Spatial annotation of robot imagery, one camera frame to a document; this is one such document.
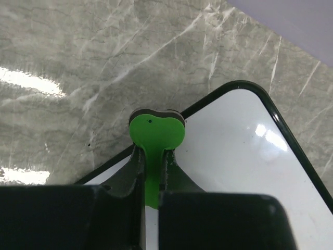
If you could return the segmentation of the small whiteboard black frame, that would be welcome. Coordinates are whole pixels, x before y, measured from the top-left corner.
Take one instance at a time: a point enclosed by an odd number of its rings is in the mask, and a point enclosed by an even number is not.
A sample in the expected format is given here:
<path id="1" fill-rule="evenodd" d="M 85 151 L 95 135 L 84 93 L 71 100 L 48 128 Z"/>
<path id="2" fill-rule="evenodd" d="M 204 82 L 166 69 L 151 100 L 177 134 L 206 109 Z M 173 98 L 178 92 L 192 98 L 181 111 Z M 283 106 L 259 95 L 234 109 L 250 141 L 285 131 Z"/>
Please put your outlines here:
<path id="1" fill-rule="evenodd" d="M 332 197 L 261 87 L 227 83 L 181 115 L 185 137 L 169 151 L 207 193 L 205 249 L 332 249 Z M 113 201 L 103 182 L 134 146 L 83 179 L 99 189 L 86 249 L 115 249 Z M 144 209 L 144 249 L 160 249 L 159 205 Z"/>

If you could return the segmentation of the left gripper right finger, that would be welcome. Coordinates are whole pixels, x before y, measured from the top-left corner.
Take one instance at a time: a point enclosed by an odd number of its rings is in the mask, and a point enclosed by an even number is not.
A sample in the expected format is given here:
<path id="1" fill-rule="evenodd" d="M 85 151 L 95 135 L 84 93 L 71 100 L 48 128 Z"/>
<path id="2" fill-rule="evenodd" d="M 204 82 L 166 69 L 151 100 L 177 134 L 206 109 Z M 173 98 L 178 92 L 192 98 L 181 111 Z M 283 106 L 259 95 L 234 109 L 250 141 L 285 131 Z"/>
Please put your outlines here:
<path id="1" fill-rule="evenodd" d="M 160 249 L 207 247 L 207 193 L 178 165 L 174 151 L 163 157 L 159 204 Z"/>

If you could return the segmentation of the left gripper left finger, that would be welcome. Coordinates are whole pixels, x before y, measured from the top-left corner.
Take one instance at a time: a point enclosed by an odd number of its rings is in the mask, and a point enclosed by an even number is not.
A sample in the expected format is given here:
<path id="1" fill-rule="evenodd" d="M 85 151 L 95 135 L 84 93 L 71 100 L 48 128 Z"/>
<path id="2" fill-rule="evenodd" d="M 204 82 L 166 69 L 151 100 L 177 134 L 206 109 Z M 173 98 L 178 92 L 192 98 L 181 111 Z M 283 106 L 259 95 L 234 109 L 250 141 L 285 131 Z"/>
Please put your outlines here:
<path id="1" fill-rule="evenodd" d="M 112 196 L 115 249 L 145 248 L 145 154 L 134 146 L 128 162 L 103 187 Z"/>

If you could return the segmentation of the green whiteboard eraser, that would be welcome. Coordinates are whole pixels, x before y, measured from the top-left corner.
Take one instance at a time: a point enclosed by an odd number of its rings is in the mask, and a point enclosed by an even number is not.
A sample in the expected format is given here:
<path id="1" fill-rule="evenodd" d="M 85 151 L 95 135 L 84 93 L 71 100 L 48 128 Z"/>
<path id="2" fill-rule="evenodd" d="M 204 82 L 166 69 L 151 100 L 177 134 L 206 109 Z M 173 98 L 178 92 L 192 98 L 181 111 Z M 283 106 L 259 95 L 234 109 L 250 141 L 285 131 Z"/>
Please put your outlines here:
<path id="1" fill-rule="evenodd" d="M 129 133 L 145 153 L 145 205 L 157 209 L 163 155 L 183 142 L 185 119 L 176 110 L 138 108 L 130 115 Z"/>

